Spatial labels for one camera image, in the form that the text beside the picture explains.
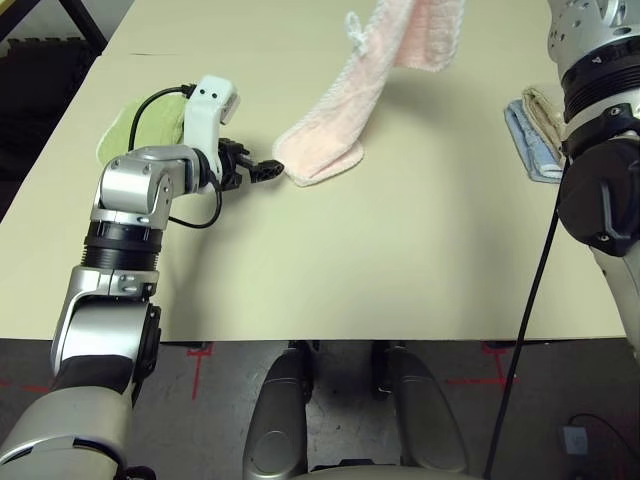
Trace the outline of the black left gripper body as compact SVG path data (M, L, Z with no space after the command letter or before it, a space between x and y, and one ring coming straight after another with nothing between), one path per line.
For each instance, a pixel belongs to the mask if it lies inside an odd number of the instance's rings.
M254 167L250 152L239 142L229 138L221 138L218 141L218 156L222 167L219 179L221 190L238 189L242 183L242 175L237 169L243 168L251 172Z

